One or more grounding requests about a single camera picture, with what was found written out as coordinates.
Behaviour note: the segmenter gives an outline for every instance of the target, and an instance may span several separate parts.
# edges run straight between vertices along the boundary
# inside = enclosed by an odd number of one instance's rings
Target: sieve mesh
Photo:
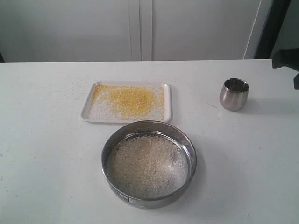
[[[163,197],[185,184],[190,173],[188,161],[184,149],[166,136],[133,136],[111,151],[107,177],[131,197]]]

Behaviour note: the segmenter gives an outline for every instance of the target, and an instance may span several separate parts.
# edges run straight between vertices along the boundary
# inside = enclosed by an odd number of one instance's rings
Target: sieve rim
[[[162,125],[166,125],[170,128],[173,128],[175,129],[176,131],[178,131],[190,144],[190,148],[191,150],[194,152],[194,164],[190,164],[189,163],[189,167],[188,169],[191,169],[191,172],[190,172],[190,176],[187,177],[187,179],[185,180],[184,184],[178,188],[177,190],[167,194],[167,195],[164,195],[164,196],[161,196],[161,197],[153,197],[153,198],[145,198],[145,197],[134,197],[134,196],[131,196],[131,195],[128,195],[126,193],[124,193],[123,191],[121,191],[118,187],[116,187],[108,178],[108,175],[107,175],[107,169],[106,169],[106,166],[104,165],[104,153],[108,150],[108,146],[110,145],[110,142],[111,142],[111,139],[113,139],[116,135],[119,134],[119,132],[121,132],[122,130],[128,128],[128,126],[133,126],[133,125],[136,125],[136,124],[140,124],[140,123],[159,123],[159,124],[162,124]],[[113,187],[115,190],[117,190],[118,192],[120,192],[122,195],[128,197],[128,198],[131,198],[131,199],[134,199],[134,200],[138,200],[138,201],[160,201],[160,200],[163,200],[163,199],[166,199],[168,197],[171,197],[173,195],[176,195],[178,194],[179,192],[181,192],[182,190],[184,190],[186,187],[189,186],[194,174],[195,174],[195,171],[196,171],[196,168],[197,168],[197,154],[196,154],[196,150],[194,148],[194,145],[192,144],[192,142],[190,141],[190,139],[187,137],[187,135],[185,133],[183,133],[181,130],[179,130],[178,128],[176,128],[175,126],[173,125],[170,125],[170,124],[167,124],[167,123],[164,123],[164,122],[161,122],[161,121],[155,121],[155,120],[142,120],[142,121],[137,121],[137,122],[133,122],[133,123],[130,123],[128,125],[125,125],[123,127],[121,127],[120,129],[118,129],[116,132],[114,132],[110,137],[109,139],[107,140],[107,142],[105,143],[104,147],[103,147],[103,150],[102,150],[102,154],[101,154],[101,166],[102,166],[102,172],[104,174],[104,177],[106,179],[106,181],[108,182],[108,184]]]

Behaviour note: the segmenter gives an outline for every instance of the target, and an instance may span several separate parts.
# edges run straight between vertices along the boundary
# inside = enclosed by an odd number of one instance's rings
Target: white table
[[[294,224],[299,222],[299,90],[296,71],[270,60],[1,63],[0,224]],[[227,78],[250,84],[239,112],[220,106]],[[79,114],[100,80],[172,88],[173,120],[199,166],[178,201],[142,210],[120,201],[100,168],[121,125]]]

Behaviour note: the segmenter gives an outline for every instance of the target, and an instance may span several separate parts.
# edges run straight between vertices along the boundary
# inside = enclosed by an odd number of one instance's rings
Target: metal cup
[[[224,82],[220,103],[225,109],[237,111],[246,104],[248,93],[248,83],[238,78],[230,78]]]

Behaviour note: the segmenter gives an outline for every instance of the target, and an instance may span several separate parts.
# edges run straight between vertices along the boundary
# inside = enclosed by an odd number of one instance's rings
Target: rectangular tray
[[[84,104],[81,118],[86,122],[93,123],[122,123],[128,124],[139,120],[121,120],[121,119],[89,119],[89,111],[92,106],[92,97],[94,89],[97,85],[113,85],[113,86],[134,86],[134,87],[162,87],[164,89],[164,119],[159,120],[162,122],[168,122],[171,119],[171,97],[170,97],[170,86],[165,83],[156,82],[125,82],[125,81],[100,81],[92,85],[91,90],[87,96]]]

